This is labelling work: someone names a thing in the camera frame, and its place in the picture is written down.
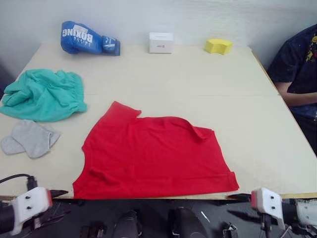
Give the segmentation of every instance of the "table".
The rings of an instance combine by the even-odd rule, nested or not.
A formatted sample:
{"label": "table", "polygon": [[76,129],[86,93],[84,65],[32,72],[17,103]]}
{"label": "table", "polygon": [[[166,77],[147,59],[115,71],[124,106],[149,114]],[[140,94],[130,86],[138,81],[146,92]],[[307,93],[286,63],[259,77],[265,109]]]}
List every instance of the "table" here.
{"label": "table", "polygon": [[[213,129],[240,185],[234,193],[264,186],[284,197],[317,196],[315,154],[248,47],[234,47],[223,56],[196,46],[148,54],[143,46],[130,45],[122,47],[120,57],[107,57],[69,55],[58,44],[43,44],[24,70],[33,68],[79,74],[88,110],[48,123],[62,135],[43,157],[0,151],[1,177],[31,174],[39,186],[68,190],[64,197],[72,198],[72,183],[84,166],[81,146],[97,120],[118,101],[141,109],[141,117],[177,116]],[[0,114],[0,139],[11,134],[17,121]],[[25,190],[25,178],[0,185],[2,197]],[[218,199],[227,194],[232,193],[177,198]]]}

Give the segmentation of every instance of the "red t-shirt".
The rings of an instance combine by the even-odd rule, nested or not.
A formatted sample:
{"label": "red t-shirt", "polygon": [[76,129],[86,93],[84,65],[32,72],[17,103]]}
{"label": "red t-shirt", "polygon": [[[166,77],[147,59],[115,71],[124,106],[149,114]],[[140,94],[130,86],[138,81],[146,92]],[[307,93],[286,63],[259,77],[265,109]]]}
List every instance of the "red t-shirt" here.
{"label": "red t-shirt", "polygon": [[176,117],[137,118],[114,102],[82,147],[74,198],[162,197],[234,191],[214,131]]}

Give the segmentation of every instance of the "white wall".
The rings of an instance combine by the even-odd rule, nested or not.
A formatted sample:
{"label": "white wall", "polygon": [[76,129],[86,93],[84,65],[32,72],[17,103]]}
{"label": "white wall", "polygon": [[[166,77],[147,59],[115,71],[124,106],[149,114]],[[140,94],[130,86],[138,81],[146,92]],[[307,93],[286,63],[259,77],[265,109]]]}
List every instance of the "white wall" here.
{"label": "white wall", "polygon": [[40,42],[59,41],[73,20],[123,44],[171,31],[176,44],[225,38],[268,66],[281,44],[317,23],[316,0],[0,0],[0,61],[17,76]]}

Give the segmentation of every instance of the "small white box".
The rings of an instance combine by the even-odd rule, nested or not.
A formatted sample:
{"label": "small white box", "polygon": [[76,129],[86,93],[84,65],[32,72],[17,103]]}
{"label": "small white box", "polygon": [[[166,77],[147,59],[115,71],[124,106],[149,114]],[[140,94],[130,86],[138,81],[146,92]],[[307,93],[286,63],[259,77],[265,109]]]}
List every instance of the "small white box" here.
{"label": "small white box", "polygon": [[172,53],[173,33],[150,32],[150,53]]}

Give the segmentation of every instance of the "blue boxing glove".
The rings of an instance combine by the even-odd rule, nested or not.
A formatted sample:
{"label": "blue boxing glove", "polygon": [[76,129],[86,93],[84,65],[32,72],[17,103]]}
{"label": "blue boxing glove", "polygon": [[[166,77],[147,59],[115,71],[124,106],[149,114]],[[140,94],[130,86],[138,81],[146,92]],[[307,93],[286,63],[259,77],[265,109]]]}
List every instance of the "blue boxing glove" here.
{"label": "blue boxing glove", "polygon": [[84,24],[66,21],[61,26],[60,44],[64,51],[78,54],[81,51],[109,56],[120,55],[117,39],[100,36]]}

